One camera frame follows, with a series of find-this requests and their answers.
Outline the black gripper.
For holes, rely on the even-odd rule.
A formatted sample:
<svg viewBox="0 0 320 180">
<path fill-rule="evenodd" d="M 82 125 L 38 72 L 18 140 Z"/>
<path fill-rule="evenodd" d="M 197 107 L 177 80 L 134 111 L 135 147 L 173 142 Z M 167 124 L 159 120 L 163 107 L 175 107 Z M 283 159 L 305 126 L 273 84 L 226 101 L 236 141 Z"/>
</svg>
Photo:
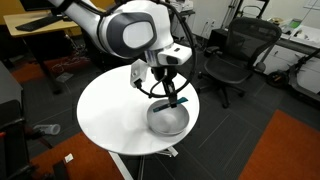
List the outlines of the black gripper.
<svg viewBox="0 0 320 180">
<path fill-rule="evenodd" d="M 173 83 L 173 78 L 177 75 L 175 67 L 157 67 L 151 69 L 157 81 L 163 84 L 166 94 L 169 94 L 168 100 L 171 108 L 177 106 L 177 94 Z"/>
</svg>

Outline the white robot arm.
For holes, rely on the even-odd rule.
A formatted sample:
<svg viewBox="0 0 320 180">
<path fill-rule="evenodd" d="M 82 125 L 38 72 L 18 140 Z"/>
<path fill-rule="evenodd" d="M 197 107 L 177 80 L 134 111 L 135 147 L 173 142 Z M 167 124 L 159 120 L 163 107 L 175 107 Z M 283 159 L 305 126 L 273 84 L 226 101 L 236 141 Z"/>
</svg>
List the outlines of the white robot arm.
<svg viewBox="0 0 320 180">
<path fill-rule="evenodd" d="M 164 87 L 168 106 L 177 106 L 176 67 L 194 59 L 195 49 L 173 40 L 169 14 L 177 12 L 175 7 L 164 0 L 123 0 L 101 11 L 90 0 L 48 1 L 84 29 L 99 50 L 135 60 L 132 87 L 141 89 L 151 70 Z"/>
</svg>

